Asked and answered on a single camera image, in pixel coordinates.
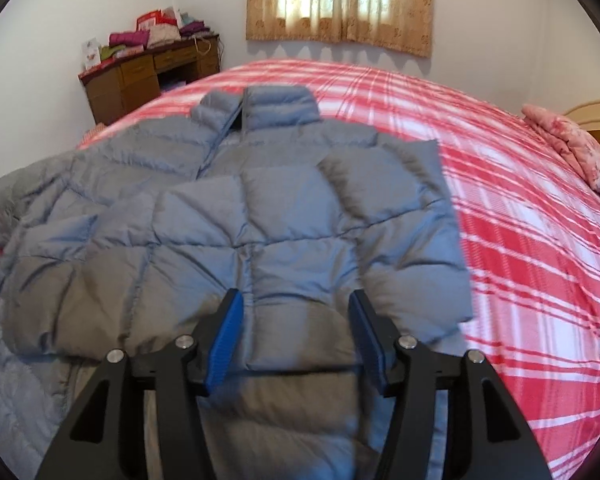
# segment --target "red bag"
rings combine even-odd
[[[151,12],[143,14],[136,20],[136,30],[148,30],[149,27],[153,27],[159,23],[178,26],[176,19],[165,16],[161,10],[152,10]]]

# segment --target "floral curtain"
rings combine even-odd
[[[247,0],[248,40],[355,41],[431,55],[432,0]]]

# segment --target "bed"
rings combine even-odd
[[[475,318],[462,326],[519,403],[555,479],[600,437],[600,198],[522,120],[462,92],[371,68],[265,60],[169,92],[85,136],[186,114],[213,89],[299,84],[327,118],[435,139],[461,227]]]

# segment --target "wooden desk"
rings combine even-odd
[[[178,41],[118,59],[93,73],[80,76],[97,123],[111,124],[160,95],[160,85],[187,83],[220,71],[218,35],[209,43]]]

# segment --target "silver screw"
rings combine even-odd
[[[193,338],[190,335],[181,335],[176,339],[176,346],[186,350],[193,345]]]
[[[125,358],[125,353],[120,348],[114,348],[107,354],[107,361],[110,363],[119,363]]]
[[[413,350],[416,348],[417,344],[418,340],[412,335],[403,335],[400,339],[398,339],[398,345],[405,350]]]
[[[484,362],[484,354],[479,350],[469,350],[467,354],[469,361],[476,363],[477,365]]]

